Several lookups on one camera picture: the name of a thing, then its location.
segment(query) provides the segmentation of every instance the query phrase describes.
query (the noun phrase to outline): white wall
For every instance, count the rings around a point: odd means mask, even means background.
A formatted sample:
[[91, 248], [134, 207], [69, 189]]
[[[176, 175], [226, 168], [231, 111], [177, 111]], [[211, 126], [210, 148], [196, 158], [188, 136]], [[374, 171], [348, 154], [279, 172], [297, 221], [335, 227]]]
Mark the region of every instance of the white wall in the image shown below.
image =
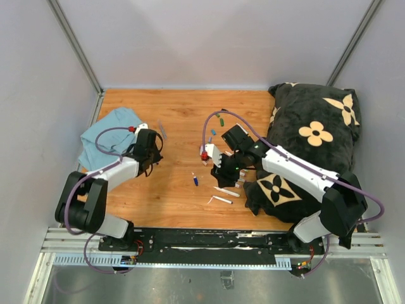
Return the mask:
[[104, 87], [326, 83], [370, 0], [60, 0]]
[[0, 297], [21, 303], [95, 107], [45, 0], [0, 10]]
[[[356, 173], [363, 189], [386, 206], [370, 226], [381, 233], [405, 300], [405, 2], [385, 1], [362, 38], [337, 87], [357, 90], [363, 135]], [[370, 209], [375, 211], [373, 202]]]

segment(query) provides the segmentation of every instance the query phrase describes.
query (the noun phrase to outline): metal floor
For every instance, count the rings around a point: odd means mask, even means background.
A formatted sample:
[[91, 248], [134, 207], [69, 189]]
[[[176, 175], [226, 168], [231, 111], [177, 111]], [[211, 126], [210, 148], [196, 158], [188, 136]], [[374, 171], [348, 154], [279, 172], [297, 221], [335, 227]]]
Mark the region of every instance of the metal floor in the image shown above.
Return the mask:
[[366, 259], [329, 259], [305, 280], [287, 271], [236, 270], [233, 289], [224, 289], [221, 270], [213, 269], [134, 269], [126, 275], [98, 274], [80, 266], [58, 270], [64, 290], [90, 287], [62, 294], [51, 275], [42, 304], [382, 303]]

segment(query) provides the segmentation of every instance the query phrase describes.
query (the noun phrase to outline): marker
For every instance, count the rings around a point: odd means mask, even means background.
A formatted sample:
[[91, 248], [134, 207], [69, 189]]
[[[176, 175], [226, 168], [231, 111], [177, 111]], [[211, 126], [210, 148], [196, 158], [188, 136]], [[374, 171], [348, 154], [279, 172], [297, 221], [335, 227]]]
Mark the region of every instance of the marker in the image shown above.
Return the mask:
[[196, 185], [196, 186], [198, 186], [198, 179], [197, 179], [197, 177], [194, 175], [194, 172], [191, 172], [192, 173], [192, 176], [193, 176], [193, 179], [194, 179], [194, 184]]
[[233, 201], [230, 201], [229, 199], [225, 199], [225, 198], [220, 198], [219, 196], [216, 196], [216, 195], [213, 195], [213, 198], [216, 198], [216, 199], [218, 199], [220, 201], [224, 201], [224, 202], [226, 202], [228, 204], [233, 204]]
[[214, 187], [214, 188], [215, 188], [216, 190], [218, 190], [218, 191], [227, 193], [227, 194], [229, 194], [229, 195], [236, 196], [237, 198], [240, 196], [240, 194], [235, 193], [235, 192], [232, 192], [232, 191], [229, 191], [229, 190], [226, 190], [226, 189], [222, 189], [222, 188], [219, 188], [219, 187]]

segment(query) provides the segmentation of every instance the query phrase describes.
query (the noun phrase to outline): beige flower pattern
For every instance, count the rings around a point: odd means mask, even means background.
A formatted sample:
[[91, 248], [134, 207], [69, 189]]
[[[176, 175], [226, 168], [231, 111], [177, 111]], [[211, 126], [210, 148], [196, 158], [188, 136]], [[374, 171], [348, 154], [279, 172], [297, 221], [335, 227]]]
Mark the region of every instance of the beige flower pattern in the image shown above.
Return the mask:
[[292, 87], [299, 84], [299, 82], [286, 82], [286, 84], [290, 84]]
[[333, 141], [331, 133], [323, 130], [323, 124], [317, 121], [311, 122], [309, 127], [299, 128], [298, 133], [303, 137], [308, 137], [308, 143], [314, 147], [321, 146], [323, 141], [328, 143]]
[[289, 201], [301, 200], [288, 185], [287, 181], [277, 174], [273, 173], [264, 179], [259, 179], [258, 184], [274, 207], [288, 203]]
[[274, 122], [274, 118], [276, 117], [277, 111], [278, 111], [279, 109], [280, 109], [280, 108], [277, 109], [276, 107], [274, 107], [273, 113], [271, 114], [271, 117], [270, 117], [270, 123], [271, 123], [271, 124]]
[[323, 98], [325, 101], [330, 103], [332, 106], [342, 110], [343, 121], [346, 125], [350, 125], [352, 119], [355, 125], [360, 125], [356, 120], [356, 114], [353, 111], [353, 98], [352, 94], [349, 94], [343, 98], [342, 102], [332, 99], [332, 98]]

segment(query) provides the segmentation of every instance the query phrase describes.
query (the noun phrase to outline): white stick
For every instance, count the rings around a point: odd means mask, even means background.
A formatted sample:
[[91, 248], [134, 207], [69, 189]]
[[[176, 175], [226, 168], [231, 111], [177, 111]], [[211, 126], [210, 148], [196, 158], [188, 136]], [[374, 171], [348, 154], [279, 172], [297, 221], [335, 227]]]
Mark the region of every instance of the white stick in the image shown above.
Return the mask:
[[226, 189], [222, 189], [222, 188], [218, 188], [218, 187], [214, 187], [214, 188], [217, 189], [218, 191], [227, 193], [227, 194], [229, 194], [229, 195], [236, 196], [237, 198], [240, 196], [238, 193], [234, 193], [234, 192], [229, 191], [229, 190], [226, 190]]
[[239, 123], [236, 123], [236, 124], [243, 130], [243, 132], [245, 132], [245, 134], [248, 134], [247, 130], [245, 130], [245, 128], [243, 128]]
[[220, 200], [220, 201], [224, 201], [224, 202], [226, 202], [226, 203], [228, 203], [228, 204], [233, 204], [233, 202], [230, 201], [229, 199], [220, 198], [219, 196], [216, 196], [216, 195], [213, 195], [213, 198], [216, 198], [216, 199], [218, 199], [218, 200]]

